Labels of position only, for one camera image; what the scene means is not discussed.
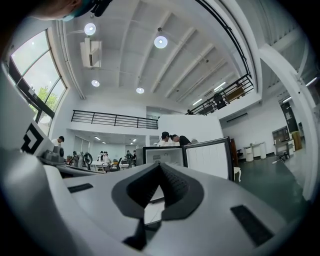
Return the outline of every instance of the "white column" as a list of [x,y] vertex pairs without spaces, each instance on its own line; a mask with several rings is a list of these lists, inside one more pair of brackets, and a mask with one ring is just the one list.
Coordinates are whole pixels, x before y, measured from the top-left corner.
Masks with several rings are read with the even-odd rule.
[[297,81],[298,73],[290,63],[274,48],[265,44],[259,49],[260,58],[272,69],[281,80],[288,93],[292,97],[294,105],[299,110],[306,143],[307,166],[304,167],[305,182],[303,196],[306,200],[314,199],[314,190],[317,182],[318,170],[318,134],[316,129],[317,118],[313,114],[312,105],[308,102],[310,95],[306,86]]
[[150,135],[145,136],[145,146],[150,147]]

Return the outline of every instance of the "white chair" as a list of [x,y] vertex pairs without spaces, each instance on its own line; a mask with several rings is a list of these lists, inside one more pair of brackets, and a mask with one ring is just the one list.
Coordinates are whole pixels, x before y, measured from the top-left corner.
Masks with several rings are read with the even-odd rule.
[[236,180],[236,173],[239,173],[239,182],[241,182],[241,179],[240,179],[240,177],[241,177],[241,169],[239,168],[239,167],[233,167],[233,175],[234,175],[234,177],[233,177],[233,180],[235,181]]

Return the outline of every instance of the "window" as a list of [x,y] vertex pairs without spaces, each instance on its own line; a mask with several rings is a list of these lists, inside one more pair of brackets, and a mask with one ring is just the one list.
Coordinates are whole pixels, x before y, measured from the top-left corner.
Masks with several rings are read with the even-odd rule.
[[34,111],[33,119],[48,135],[66,86],[56,68],[46,30],[10,56],[8,78]]

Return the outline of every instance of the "office chair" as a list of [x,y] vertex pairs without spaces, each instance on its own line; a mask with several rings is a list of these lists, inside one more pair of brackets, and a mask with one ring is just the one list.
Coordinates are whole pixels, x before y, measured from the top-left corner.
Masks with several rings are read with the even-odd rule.
[[216,107],[217,109],[222,109],[223,107],[225,107],[227,104],[225,103],[223,97],[221,94],[218,94],[217,96],[215,96],[213,98],[214,102],[216,103]]
[[110,172],[117,172],[117,171],[120,171],[120,163],[121,163],[121,159],[122,159],[122,157],[119,159],[119,161],[118,161],[118,163],[115,165],[115,164],[113,164],[113,165],[111,165],[111,168],[110,168]]

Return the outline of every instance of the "dark floor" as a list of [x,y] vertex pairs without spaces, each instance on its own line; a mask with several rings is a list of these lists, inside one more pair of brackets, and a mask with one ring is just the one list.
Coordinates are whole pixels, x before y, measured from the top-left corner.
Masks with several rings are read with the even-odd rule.
[[308,203],[302,195],[302,188],[284,163],[277,157],[241,162],[241,182],[238,173],[236,183],[245,188],[280,213],[287,222],[303,216]]

